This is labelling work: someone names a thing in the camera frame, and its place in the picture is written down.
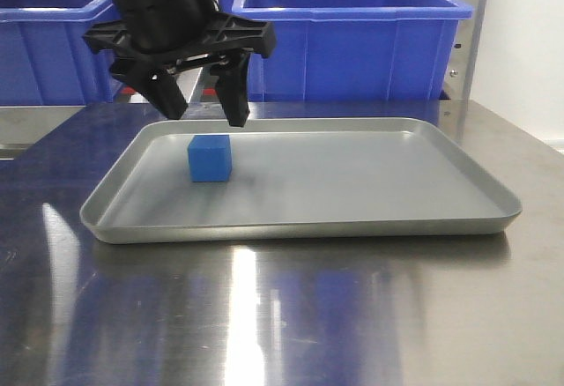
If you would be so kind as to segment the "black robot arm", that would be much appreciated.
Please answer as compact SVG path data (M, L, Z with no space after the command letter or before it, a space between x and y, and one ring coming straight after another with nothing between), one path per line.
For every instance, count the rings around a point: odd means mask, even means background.
M272 23L234 16L216 0L112 0L120 18L93 25L83 36L97 54L113 52L111 76L133 88L162 115L178 120L188 108L176 77L209 67L230 126L249 117L247 75L251 55L276 46Z

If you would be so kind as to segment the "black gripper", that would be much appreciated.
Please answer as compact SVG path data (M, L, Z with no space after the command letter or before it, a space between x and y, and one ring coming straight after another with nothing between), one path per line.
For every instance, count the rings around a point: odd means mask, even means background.
M179 120L188 103L175 78L157 66L203 54L243 52L226 56L210 73L217 77L215 92L228 124L245 125L250 113L246 52L271 55L276 47L272 23L224 13L215 0L112 2L121 18L92 26L84 40L94 54L110 49L120 56L109 67L114 79L140 93L167 119Z

